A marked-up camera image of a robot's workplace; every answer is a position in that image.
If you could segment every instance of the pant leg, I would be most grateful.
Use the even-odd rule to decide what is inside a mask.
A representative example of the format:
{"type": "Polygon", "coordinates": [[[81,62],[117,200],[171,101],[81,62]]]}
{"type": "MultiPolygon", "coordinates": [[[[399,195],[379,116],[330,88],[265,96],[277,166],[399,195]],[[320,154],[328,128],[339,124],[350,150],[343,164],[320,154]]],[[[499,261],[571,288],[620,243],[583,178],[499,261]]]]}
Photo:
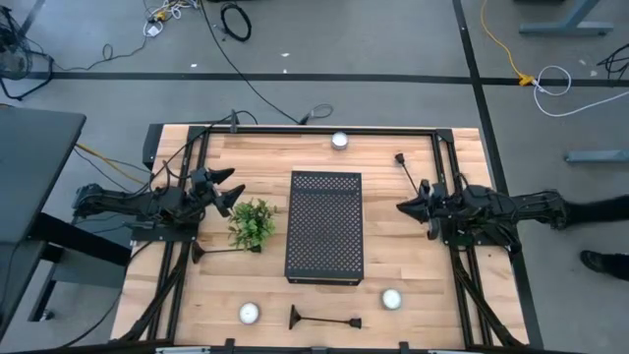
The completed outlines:
{"type": "Polygon", "coordinates": [[[608,274],[629,281],[629,255],[602,255],[602,266],[608,274]]]}
{"type": "Polygon", "coordinates": [[[566,226],[589,222],[628,220],[629,195],[585,204],[566,202],[566,211],[568,213],[566,226]]]}

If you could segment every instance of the yellow cable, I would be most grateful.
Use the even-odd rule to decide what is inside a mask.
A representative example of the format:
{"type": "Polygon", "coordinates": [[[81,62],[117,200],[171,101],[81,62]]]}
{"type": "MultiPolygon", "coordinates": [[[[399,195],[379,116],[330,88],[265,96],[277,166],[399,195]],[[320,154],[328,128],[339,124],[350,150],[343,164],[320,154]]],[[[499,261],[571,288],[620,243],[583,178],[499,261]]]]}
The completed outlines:
{"type": "Polygon", "coordinates": [[[138,183],[140,183],[141,185],[146,184],[146,182],[143,182],[143,181],[141,181],[141,180],[137,179],[136,177],[134,177],[134,176],[131,176],[131,175],[127,174],[127,172],[123,171],[122,169],[120,169],[120,167],[118,167],[118,166],[116,166],[115,164],[113,164],[113,162],[111,162],[111,161],[109,160],[109,158],[107,158],[107,157],[103,156],[103,155],[102,155],[102,154],[100,154],[98,151],[94,151],[94,150],[92,150],[91,148],[86,147],[85,145],[80,144],[80,143],[77,143],[77,148],[80,148],[81,150],[83,150],[83,151],[85,151],[85,152],[87,152],[87,153],[89,153],[89,154],[91,154],[91,155],[93,155],[93,156],[96,156],[96,157],[100,158],[101,160],[103,160],[103,162],[105,162],[106,164],[110,165],[110,166],[111,166],[111,168],[113,168],[113,169],[115,169],[116,171],[120,172],[123,176],[125,176],[125,177],[129,178],[130,180],[132,180],[132,181],[134,181],[134,182],[138,182],[138,183]]]}
{"type": "Polygon", "coordinates": [[[518,77],[520,78],[520,86],[526,86],[526,85],[530,85],[533,80],[535,79],[535,77],[531,76],[531,75],[526,75],[526,74],[522,74],[518,68],[516,68],[515,63],[513,62],[513,58],[511,56],[511,51],[509,50],[509,48],[502,44],[501,41],[499,41],[494,35],[493,33],[491,33],[491,31],[489,31],[489,29],[487,28],[487,25],[485,24],[485,7],[487,5],[487,0],[483,1],[483,6],[481,6],[481,25],[483,26],[483,30],[485,30],[485,33],[487,33],[487,35],[489,36],[489,38],[491,38],[496,44],[498,44],[499,46],[502,47],[502,49],[504,49],[504,51],[507,52],[507,55],[509,57],[509,63],[511,64],[511,68],[513,68],[513,71],[518,74],[518,77]]]}

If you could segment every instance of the white cable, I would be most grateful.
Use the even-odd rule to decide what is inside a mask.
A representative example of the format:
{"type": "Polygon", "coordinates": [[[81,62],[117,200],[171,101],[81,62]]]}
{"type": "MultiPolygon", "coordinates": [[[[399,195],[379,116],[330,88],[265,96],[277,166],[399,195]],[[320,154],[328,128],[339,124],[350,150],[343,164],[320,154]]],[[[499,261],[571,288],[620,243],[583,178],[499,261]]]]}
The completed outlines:
{"type": "Polygon", "coordinates": [[[143,34],[144,36],[157,36],[164,30],[164,24],[161,21],[155,21],[154,23],[150,23],[149,21],[154,18],[155,14],[165,11],[167,14],[170,14],[175,20],[181,19],[181,9],[187,8],[195,8],[198,9],[199,5],[197,0],[188,0],[188,3],[184,2],[184,0],[164,0],[161,7],[151,11],[150,15],[144,22],[143,34]],[[152,25],[157,29],[157,32],[149,33],[147,31],[148,25],[152,25]]]}
{"type": "Polygon", "coordinates": [[[598,106],[598,105],[600,105],[600,104],[604,104],[604,103],[612,102],[614,99],[617,99],[617,98],[620,98],[620,97],[622,97],[622,96],[625,96],[625,95],[629,94],[629,91],[625,91],[625,92],[623,92],[623,93],[621,93],[621,94],[617,94],[617,95],[616,95],[616,96],[614,96],[614,97],[610,97],[610,98],[608,98],[608,99],[604,99],[604,100],[602,100],[602,101],[598,101],[598,102],[594,102],[594,103],[588,104],[588,105],[586,105],[586,106],[583,106],[583,107],[581,107],[581,108],[575,109],[575,110],[570,111],[570,112],[555,114],[555,113],[549,113],[549,112],[546,112],[546,111],[542,108],[542,106],[540,105],[540,102],[538,101],[538,91],[539,91],[539,92],[542,92],[542,93],[545,93],[545,94],[548,94],[548,95],[551,95],[551,96],[561,96],[561,95],[564,95],[564,94],[568,93],[568,91],[570,90],[570,88],[572,88],[572,77],[570,76],[570,73],[568,73],[568,71],[567,71],[567,70],[565,70],[565,69],[563,69],[562,67],[559,67],[559,66],[556,66],[556,65],[549,65],[549,66],[547,66],[547,67],[543,68],[543,69],[540,71],[540,74],[538,75],[538,79],[537,79],[536,81],[535,81],[535,80],[533,80],[533,85],[535,86],[535,87],[533,88],[533,98],[535,99],[535,103],[536,103],[536,105],[538,106],[538,108],[540,109],[540,111],[541,111],[543,114],[545,114],[545,115],[547,115],[547,116],[549,116],[549,117],[555,117],[555,118],[558,118],[558,117],[567,117],[567,116],[569,116],[569,115],[573,115],[573,114],[575,114],[575,113],[579,113],[579,112],[581,112],[581,111],[584,111],[584,110],[586,110],[586,109],[588,109],[588,108],[592,108],[592,107],[596,107],[596,106],[598,106]],[[566,88],[565,90],[563,90],[562,92],[551,92],[551,91],[549,91],[549,90],[547,90],[547,89],[545,89],[545,88],[543,88],[543,87],[542,87],[542,75],[543,75],[543,73],[544,73],[546,70],[548,70],[548,69],[556,69],[556,70],[559,70],[560,72],[562,72],[562,73],[564,74],[564,76],[566,77],[566,79],[568,79],[568,86],[567,86],[567,88],[566,88]]]}

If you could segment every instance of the gray floor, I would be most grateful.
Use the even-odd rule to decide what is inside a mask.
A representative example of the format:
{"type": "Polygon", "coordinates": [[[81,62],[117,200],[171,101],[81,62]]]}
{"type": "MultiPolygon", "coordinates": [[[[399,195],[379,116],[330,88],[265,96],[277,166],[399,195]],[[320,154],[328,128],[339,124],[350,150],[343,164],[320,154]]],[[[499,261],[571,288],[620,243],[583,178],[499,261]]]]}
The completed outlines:
{"type": "MultiPolygon", "coordinates": [[[[2,0],[21,23],[34,0],[2,0]]],[[[147,0],[149,4],[159,1],[147,0]]],[[[614,21],[607,37],[522,37],[518,24],[546,21],[564,7],[489,0],[487,22],[512,49],[521,70],[536,75],[550,64],[575,78],[603,79],[596,62],[626,43],[629,5],[601,1],[593,20],[614,21]]],[[[449,1],[437,0],[267,0],[242,2],[254,22],[246,44],[227,39],[224,48],[244,72],[469,75],[449,1]]],[[[483,77],[513,77],[505,54],[480,27],[480,0],[463,0],[479,69],[483,77]]],[[[210,16],[218,19],[218,6],[210,16]]],[[[116,53],[142,42],[140,0],[62,0],[45,2],[29,37],[65,66],[84,66],[100,58],[105,42],[116,53]]],[[[211,41],[199,13],[184,12],[158,38],[132,58],[96,67],[94,72],[231,73],[211,41]]],[[[12,83],[11,89],[33,82],[12,83]]],[[[262,94],[301,117],[321,102],[332,103],[326,125],[480,127],[471,86],[394,83],[254,83],[262,94]]],[[[569,166],[569,149],[627,148],[629,98],[567,118],[542,115],[531,88],[485,87],[486,100],[511,194],[558,189],[569,200],[590,201],[629,192],[625,165],[569,166]]],[[[550,111],[566,111],[609,97],[622,88],[574,88],[558,99],[543,97],[550,111]]],[[[1,102],[8,102],[0,97],[1,102]]],[[[81,112],[87,116],[81,142],[114,157],[140,162],[143,136],[153,122],[209,120],[230,109],[249,109],[261,122],[287,123],[243,83],[203,81],[58,80],[18,106],[81,112]]],[[[134,187],[133,182],[126,186],[134,187]]],[[[113,186],[84,161],[72,156],[45,206],[70,219],[75,190],[86,183],[113,186]]],[[[624,353],[629,345],[626,293],[629,284],[591,273],[578,260],[582,249],[629,252],[626,223],[554,232],[522,223],[521,237],[546,348],[592,353],[624,353]]],[[[58,320],[24,321],[32,303],[40,267],[0,351],[51,347],[78,335],[97,321],[117,289],[63,284],[50,307],[58,320]]],[[[84,343],[108,337],[109,317],[84,343]]]]}

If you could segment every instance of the table leg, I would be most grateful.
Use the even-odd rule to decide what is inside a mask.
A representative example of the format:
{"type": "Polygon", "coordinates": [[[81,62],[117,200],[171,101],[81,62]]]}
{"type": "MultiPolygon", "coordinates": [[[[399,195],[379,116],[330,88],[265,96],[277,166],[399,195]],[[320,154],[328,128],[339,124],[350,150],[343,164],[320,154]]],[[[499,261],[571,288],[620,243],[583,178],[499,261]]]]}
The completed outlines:
{"type": "Polygon", "coordinates": [[[570,151],[566,162],[629,162],[629,150],[570,151]]]}
{"type": "Polygon", "coordinates": [[[31,229],[30,239],[72,249],[118,266],[126,266],[131,250],[117,243],[41,212],[31,229]]]}
{"type": "Polygon", "coordinates": [[[47,311],[46,307],[52,296],[52,291],[55,289],[55,285],[57,285],[57,281],[52,278],[54,272],[55,265],[53,265],[52,269],[48,272],[48,276],[46,276],[46,280],[39,291],[39,295],[37,295],[37,300],[30,310],[29,322],[41,322],[52,319],[52,313],[47,311]]]}
{"type": "Polygon", "coordinates": [[[565,19],[554,23],[522,24],[521,34],[568,34],[604,35],[613,30],[613,24],[586,22],[583,19],[594,9],[599,0],[580,0],[565,19]]]}

